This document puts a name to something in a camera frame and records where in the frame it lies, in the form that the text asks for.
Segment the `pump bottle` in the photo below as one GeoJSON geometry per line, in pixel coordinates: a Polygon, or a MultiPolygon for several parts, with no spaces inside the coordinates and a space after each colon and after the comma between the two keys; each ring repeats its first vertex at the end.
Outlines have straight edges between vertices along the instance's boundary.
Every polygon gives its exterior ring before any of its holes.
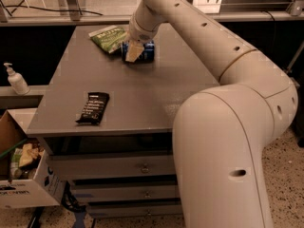
{"type": "Polygon", "coordinates": [[[9,75],[8,80],[11,87],[15,90],[18,95],[25,95],[29,92],[29,86],[23,76],[15,72],[10,66],[10,63],[4,63],[7,68],[7,73],[9,75]]]}

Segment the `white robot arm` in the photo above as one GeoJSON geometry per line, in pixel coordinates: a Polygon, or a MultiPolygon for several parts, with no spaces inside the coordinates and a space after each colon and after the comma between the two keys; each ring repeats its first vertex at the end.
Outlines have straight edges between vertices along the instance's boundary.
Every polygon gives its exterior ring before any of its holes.
{"type": "Polygon", "coordinates": [[[221,84],[187,99],[173,125],[186,227],[272,228],[261,156],[295,116],[293,82],[187,0],[142,0],[130,20],[130,35],[147,42],[164,21],[221,84]]]}

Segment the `drawer front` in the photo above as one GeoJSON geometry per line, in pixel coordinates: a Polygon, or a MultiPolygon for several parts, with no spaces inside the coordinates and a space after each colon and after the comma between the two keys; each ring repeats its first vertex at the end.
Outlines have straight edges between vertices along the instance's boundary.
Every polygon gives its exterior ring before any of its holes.
{"type": "Polygon", "coordinates": [[[142,217],[158,215],[179,215],[182,214],[181,204],[168,205],[146,205],[129,206],[116,208],[96,208],[88,206],[87,212],[95,219],[115,217],[142,217]]]}
{"type": "Polygon", "coordinates": [[[177,185],[151,185],[133,187],[77,187],[72,186],[71,192],[77,201],[116,201],[116,200],[159,200],[179,198],[177,185]]]}
{"type": "Polygon", "coordinates": [[[175,174],[172,155],[114,158],[50,156],[47,164],[62,181],[175,174]]]}

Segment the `table top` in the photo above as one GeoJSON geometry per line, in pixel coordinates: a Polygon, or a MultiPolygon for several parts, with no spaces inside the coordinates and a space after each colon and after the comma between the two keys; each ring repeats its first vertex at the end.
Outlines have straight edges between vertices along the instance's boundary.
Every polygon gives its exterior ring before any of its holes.
{"type": "Polygon", "coordinates": [[[88,34],[103,27],[76,27],[28,127],[30,137],[171,131],[187,98],[219,85],[169,24],[154,39],[155,60],[136,64],[90,40],[88,34]],[[99,125],[78,125],[90,91],[106,92],[110,100],[99,125]]]}

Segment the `gray table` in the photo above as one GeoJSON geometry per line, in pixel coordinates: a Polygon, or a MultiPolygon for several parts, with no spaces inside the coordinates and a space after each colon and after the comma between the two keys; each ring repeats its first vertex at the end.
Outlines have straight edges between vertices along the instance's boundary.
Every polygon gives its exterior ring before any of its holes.
{"type": "Polygon", "coordinates": [[[88,38],[101,27],[76,28],[27,134],[92,217],[180,214],[174,118],[188,97],[218,82],[170,25],[161,25],[149,64],[104,53],[88,38]],[[110,101],[99,125],[77,125],[89,91],[110,101]]]}
{"type": "Polygon", "coordinates": [[[88,37],[105,26],[77,27],[27,134],[39,136],[117,135],[171,131],[180,105],[218,82],[168,24],[155,38],[155,61],[124,63],[88,37]],[[100,125],[77,125],[87,92],[110,101],[100,125]]]}

